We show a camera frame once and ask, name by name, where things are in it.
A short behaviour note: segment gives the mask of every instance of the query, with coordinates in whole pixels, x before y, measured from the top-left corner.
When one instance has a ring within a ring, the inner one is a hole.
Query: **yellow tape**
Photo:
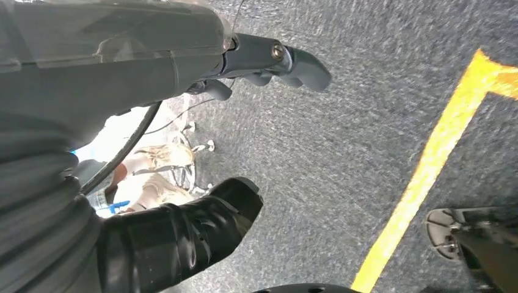
[[[478,50],[434,128],[410,183],[367,254],[352,289],[371,292],[448,156],[489,91],[518,99],[518,68],[491,62]]]

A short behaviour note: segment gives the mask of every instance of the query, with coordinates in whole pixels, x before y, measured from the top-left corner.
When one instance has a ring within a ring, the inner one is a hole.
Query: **plastic cover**
[[[202,0],[0,0],[0,73],[222,54],[231,38]]]

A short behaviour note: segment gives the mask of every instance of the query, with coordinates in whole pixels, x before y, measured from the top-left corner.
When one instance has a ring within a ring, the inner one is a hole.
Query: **carpeted floor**
[[[231,20],[240,2],[212,0]],[[265,207],[231,257],[170,292],[350,286],[473,54],[518,66],[517,28],[515,0],[245,0],[237,31],[314,53],[334,81],[313,93],[240,80],[231,100],[191,111],[194,139],[217,145],[198,159],[201,180],[248,176]],[[487,95],[373,292],[470,292],[422,221],[434,208],[518,202],[517,121],[518,101]]]

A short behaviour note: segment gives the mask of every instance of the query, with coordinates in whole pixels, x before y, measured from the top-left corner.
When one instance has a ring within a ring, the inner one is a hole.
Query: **black cable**
[[[127,157],[130,151],[135,147],[137,142],[139,142],[140,138],[144,135],[144,131],[149,127],[151,122],[153,121],[158,109],[162,102],[158,102],[149,107],[148,111],[144,115],[139,127],[135,129],[133,134],[129,137],[128,141],[124,144],[124,146],[120,149],[120,151],[115,155],[115,157],[109,161],[106,165],[99,170],[93,177],[88,180],[83,186],[81,186],[81,193],[87,195],[90,193],[97,185],[99,185],[108,175],[117,168],[120,163]]]
[[[168,127],[168,126],[169,126],[169,125],[171,125],[171,124],[172,124],[176,119],[180,118],[180,117],[181,117],[185,112],[187,112],[187,111],[189,111],[189,110],[191,110],[191,109],[193,109],[193,108],[195,108],[195,107],[197,107],[197,106],[199,106],[199,105],[202,105],[202,104],[205,104],[205,103],[207,103],[207,102],[210,102],[210,101],[214,101],[214,99],[206,99],[206,100],[204,100],[204,101],[199,102],[198,104],[194,104],[194,105],[192,105],[191,107],[189,107],[189,108],[185,109],[184,111],[182,111],[182,113],[178,114],[178,116],[176,116],[173,120],[171,120],[171,121],[167,122],[167,124],[166,124],[166,125],[164,125],[164,126],[162,126],[162,127],[158,128],[158,129],[155,129],[155,130],[153,130],[153,131],[146,132],[146,133],[145,133],[145,134],[143,134],[143,135],[145,136],[145,135],[147,135],[147,134],[156,133],[156,132],[158,132],[158,131],[160,131],[160,130],[162,130],[162,129],[166,128],[166,127]]]
[[[232,34],[234,33],[234,28],[236,27],[236,22],[238,20],[238,16],[241,13],[241,7],[244,4],[244,0],[241,0],[241,3],[239,3],[238,11],[236,12],[236,17],[234,17],[234,23],[232,23]]]

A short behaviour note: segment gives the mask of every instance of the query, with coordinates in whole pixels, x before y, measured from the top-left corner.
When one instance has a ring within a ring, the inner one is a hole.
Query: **foot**
[[[146,181],[144,186],[142,186],[142,189],[149,187],[156,189],[158,194],[158,204],[172,203],[179,206],[194,200],[189,192],[185,191],[181,187],[174,186],[158,173],[154,173],[150,179]]]
[[[136,175],[126,181],[128,181],[126,185],[121,186],[123,190],[118,190],[114,200],[116,202],[130,201],[125,212],[156,208],[163,203],[172,203],[179,206],[194,199],[184,189],[174,186],[158,173]],[[142,192],[135,198],[131,195],[135,194],[137,186],[140,187]]]
[[[185,167],[194,163],[194,153],[187,146],[179,143],[145,146],[135,153],[145,154],[149,158],[151,162],[149,170],[170,166]]]

